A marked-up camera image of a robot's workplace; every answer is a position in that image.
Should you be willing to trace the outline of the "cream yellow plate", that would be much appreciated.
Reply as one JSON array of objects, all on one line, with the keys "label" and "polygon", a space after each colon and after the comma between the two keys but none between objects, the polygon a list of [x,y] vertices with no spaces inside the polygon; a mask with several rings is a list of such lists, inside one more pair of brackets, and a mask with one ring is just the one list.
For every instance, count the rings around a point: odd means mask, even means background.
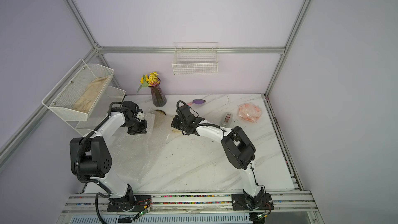
[{"label": "cream yellow plate", "polygon": [[181,130],[179,130],[178,128],[175,128],[175,127],[172,127],[172,131],[176,132],[176,133],[181,132]]}]

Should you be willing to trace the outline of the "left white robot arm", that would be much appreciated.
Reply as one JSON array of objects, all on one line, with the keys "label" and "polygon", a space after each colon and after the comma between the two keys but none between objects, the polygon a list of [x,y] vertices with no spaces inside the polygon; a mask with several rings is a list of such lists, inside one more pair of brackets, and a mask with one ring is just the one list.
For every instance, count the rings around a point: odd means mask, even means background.
[{"label": "left white robot arm", "polygon": [[71,171],[81,183],[94,183],[107,192],[105,197],[126,198],[131,187],[112,170],[107,142],[120,129],[128,135],[147,133],[147,120],[132,101],[110,103],[106,117],[88,134],[70,141]]}]

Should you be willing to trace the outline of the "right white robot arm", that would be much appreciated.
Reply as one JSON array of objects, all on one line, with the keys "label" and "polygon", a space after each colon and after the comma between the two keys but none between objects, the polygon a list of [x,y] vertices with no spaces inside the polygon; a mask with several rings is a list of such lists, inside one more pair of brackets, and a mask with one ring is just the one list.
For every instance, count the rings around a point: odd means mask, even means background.
[{"label": "right white robot arm", "polygon": [[266,190],[257,183],[255,176],[256,148],[241,127],[226,128],[211,123],[181,100],[176,103],[176,116],[171,126],[183,135],[196,135],[220,143],[229,163],[240,172],[245,197],[252,201],[265,197]]}]

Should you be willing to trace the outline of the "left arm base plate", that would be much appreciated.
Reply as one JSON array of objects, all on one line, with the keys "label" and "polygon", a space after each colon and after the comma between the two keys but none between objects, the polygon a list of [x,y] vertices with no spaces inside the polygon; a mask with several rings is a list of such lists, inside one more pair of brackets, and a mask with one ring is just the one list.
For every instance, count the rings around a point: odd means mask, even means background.
[{"label": "left arm base plate", "polygon": [[109,199],[108,212],[141,212],[149,207],[152,197],[150,195],[134,196],[132,200],[127,198]]}]

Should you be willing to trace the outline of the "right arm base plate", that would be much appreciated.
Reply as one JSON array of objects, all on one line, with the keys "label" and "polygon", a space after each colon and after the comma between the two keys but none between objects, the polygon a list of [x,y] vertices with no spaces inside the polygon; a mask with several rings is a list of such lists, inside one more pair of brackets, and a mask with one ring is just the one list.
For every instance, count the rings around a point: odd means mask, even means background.
[{"label": "right arm base plate", "polygon": [[234,211],[274,210],[274,204],[270,194],[259,193],[254,198],[248,194],[233,194],[231,198]]}]

